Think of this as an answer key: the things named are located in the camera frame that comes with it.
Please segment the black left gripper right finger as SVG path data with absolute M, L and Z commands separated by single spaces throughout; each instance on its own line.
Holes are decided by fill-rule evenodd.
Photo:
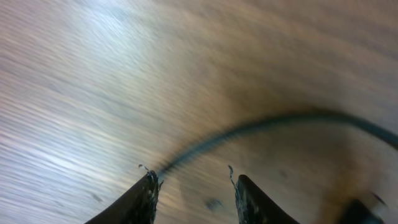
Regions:
M 244 174 L 235 185 L 235 202 L 239 224 L 299 224 Z

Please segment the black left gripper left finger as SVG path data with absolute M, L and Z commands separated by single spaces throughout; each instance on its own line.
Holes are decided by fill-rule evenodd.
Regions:
M 159 198 L 159 178 L 153 171 L 134 184 L 86 224 L 153 224 Z

